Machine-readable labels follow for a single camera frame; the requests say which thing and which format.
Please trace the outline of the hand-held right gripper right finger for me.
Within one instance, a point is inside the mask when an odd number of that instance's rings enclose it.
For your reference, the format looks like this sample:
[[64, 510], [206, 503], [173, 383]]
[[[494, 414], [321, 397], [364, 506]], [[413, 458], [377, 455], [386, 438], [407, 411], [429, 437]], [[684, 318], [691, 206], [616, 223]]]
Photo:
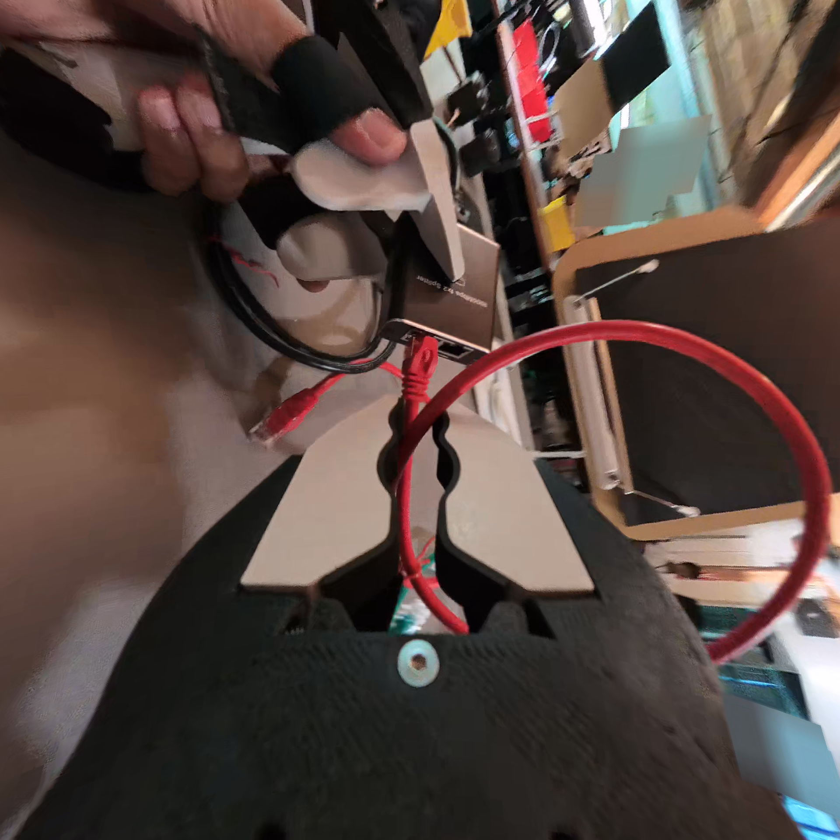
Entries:
[[433, 428], [443, 496], [437, 580], [478, 632], [510, 602], [595, 596], [595, 583], [532, 455], [469, 410], [448, 410]]

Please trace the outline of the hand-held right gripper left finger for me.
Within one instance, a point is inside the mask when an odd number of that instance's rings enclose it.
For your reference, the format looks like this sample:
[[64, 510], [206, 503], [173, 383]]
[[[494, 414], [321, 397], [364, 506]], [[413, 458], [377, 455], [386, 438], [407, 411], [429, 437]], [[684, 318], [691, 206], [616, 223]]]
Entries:
[[387, 473], [397, 398], [342, 420], [300, 459], [243, 573], [249, 591], [338, 601], [362, 632], [390, 626], [403, 585]]

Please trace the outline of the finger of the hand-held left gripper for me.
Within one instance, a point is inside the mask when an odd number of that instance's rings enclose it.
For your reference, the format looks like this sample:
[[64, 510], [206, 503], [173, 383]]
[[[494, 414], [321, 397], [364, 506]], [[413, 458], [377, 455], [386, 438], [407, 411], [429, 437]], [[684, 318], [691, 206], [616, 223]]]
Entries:
[[409, 214], [446, 277], [458, 281], [465, 274], [448, 153], [435, 119], [415, 122], [400, 158], [380, 168], [357, 161], [330, 140], [309, 143], [292, 158], [291, 178], [326, 211]]
[[324, 212], [288, 228], [276, 242], [284, 270], [312, 284], [384, 275], [387, 257], [359, 212]]

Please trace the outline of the black network splitter box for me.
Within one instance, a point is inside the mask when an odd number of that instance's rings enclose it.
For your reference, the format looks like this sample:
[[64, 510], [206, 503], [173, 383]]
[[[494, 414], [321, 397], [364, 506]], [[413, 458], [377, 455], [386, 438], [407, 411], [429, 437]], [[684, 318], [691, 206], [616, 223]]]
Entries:
[[403, 345], [429, 336], [441, 358], [471, 364], [491, 350], [500, 248], [468, 226], [457, 224], [456, 229], [465, 273], [451, 280], [414, 221], [405, 214], [396, 222], [386, 252], [379, 335]]

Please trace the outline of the white desk lamp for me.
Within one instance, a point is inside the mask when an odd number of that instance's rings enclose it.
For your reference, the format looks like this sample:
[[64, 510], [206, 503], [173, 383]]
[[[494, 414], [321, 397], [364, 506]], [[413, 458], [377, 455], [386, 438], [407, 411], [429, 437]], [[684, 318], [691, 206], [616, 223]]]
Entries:
[[563, 350], [585, 474], [596, 509], [621, 529], [697, 519], [697, 507], [634, 485], [613, 364], [606, 341], [587, 340]]

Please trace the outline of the person's left hand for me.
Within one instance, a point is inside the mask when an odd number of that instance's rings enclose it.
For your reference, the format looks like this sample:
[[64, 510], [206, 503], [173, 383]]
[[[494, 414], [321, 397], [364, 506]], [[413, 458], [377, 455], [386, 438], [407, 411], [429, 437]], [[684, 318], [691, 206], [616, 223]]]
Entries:
[[[252, 76], [268, 81], [279, 57], [308, 37], [306, 26], [276, 1], [3, 1], [2, 37], [38, 42], [125, 44], [153, 51], [183, 49], [199, 30]], [[58, 129], [46, 127], [47, 111], [35, 108], [24, 127], [3, 117], [4, 131], [39, 158], [95, 183], [127, 190], [146, 188], [179, 196], [199, 185], [217, 203], [238, 199], [272, 163], [249, 158], [240, 139], [224, 130], [204, 75], [189, 72], [174, 87], [152, 86], [136, 96], [143, 139], [138, 162], [107, 155], [98, 163], [92, 141], [53, 149]]]

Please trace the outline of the black battery charger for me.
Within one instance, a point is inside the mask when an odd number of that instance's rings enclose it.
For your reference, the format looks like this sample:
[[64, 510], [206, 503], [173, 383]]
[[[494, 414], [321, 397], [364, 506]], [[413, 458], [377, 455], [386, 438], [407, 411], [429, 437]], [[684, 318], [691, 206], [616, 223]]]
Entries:
[[474, 122], [487, 110], [488, 101], [487, 81], [476, 71], [447, 95], [447, 126], [453, 130]]
[[501, 162], [505, 149], [505, 141], [495, 129], [479, 132], [458, 148], [460, 170], [467, 178], [482, 175]]

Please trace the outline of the red twist tie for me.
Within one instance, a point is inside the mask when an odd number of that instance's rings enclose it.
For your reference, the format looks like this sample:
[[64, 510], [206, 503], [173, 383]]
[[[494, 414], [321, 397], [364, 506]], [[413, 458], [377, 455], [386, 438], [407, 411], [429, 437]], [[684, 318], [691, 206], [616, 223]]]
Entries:
[[245, 255], [243, 255], [236, 248], [233, 248], [231, 245], [226, 243], [220, 236], [215, 234], [211, 235], [207, 237], [206, 241], [208, 244], [218, 245], [227, 254], [227, 257], [231, 260], [231, 262], [234, 265], [246, 268], [247, 270], [255, 272], [256, 274], [259, 274], [263, 277], [270, 278], [275, 288], [280, 287], [279, 278], [275, 273], [267, 269], [263, 264], [261, 264], [257, 260], [249, 259]]

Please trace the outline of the black panel with wooden frame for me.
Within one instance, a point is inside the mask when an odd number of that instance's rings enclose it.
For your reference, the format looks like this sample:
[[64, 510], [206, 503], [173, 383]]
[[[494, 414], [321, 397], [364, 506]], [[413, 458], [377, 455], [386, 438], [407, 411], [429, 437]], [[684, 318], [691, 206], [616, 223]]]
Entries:
[[[764, 233], [729, 206], [573, 245], [553, 273], [555, 308], [651, 259], [655, 271], [603, 289], [593, 317], [654, 322], [714, 343], [775, 384], [813, 431], [832, 476], [838, 539], [838, 213]], [[697, 508], [697, 518], [598, 486], [603, 437], [581, 427], [592, 501], [627, 537], [655, 541], [798, 518], [787, 444], [757, 404], [673, 351], [610, 342], [606, 400], [616, 456], [636, 490]]]

